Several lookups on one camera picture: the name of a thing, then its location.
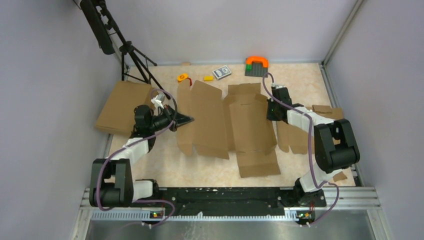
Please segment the large cardboard box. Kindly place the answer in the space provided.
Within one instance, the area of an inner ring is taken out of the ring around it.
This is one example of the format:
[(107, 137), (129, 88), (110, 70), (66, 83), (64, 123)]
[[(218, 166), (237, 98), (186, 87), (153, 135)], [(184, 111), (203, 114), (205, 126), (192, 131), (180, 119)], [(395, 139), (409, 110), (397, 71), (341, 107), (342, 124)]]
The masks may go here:
[(229, 85), (227, 95), (222, 94), (198, 80), (179, 83), (178, 112), (194, 119), (177, 129), (180, 151), (226, 160), (233, 152), (242, 178), (280, 175), (277, 138), (267, 119), (268, 102), (261, 84)]

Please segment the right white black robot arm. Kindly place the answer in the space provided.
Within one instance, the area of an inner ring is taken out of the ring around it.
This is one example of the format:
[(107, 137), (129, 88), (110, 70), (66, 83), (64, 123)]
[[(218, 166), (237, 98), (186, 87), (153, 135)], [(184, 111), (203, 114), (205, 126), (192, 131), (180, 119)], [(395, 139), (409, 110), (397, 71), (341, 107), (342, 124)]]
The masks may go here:
[(293, 200), (307, 206), (318, 198), (322, 186), (336, 174), (360, 160), (360, 152), (351, 123), (332, 119), (293, 103), (287, 87), (273, 83), (268, 99), (267, 119), (285, 122), (308, 134), (309, 171), (295, 181)]

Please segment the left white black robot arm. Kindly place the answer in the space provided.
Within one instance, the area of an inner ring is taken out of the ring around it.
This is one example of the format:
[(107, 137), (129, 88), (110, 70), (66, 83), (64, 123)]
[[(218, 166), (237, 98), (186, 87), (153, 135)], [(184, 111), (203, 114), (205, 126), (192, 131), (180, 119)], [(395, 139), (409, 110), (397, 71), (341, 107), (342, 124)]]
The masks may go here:
[(132, 166), (151, 152), (157, 136), (167, 130), (175, 132), (179, 127), (193, 122), (191, 116), (179, 113), (169, 105), (160, 106), (159, 114), (148, 105), (134, 109), (132, 132), (127, 142), (106, 158), (92, 163), (89, 203), (102, 211), (117, 207), (129, 207), (137, 200), (154, 207), (160, 202), (160, 193), (154, 189), (154, 180), (133, 180)]

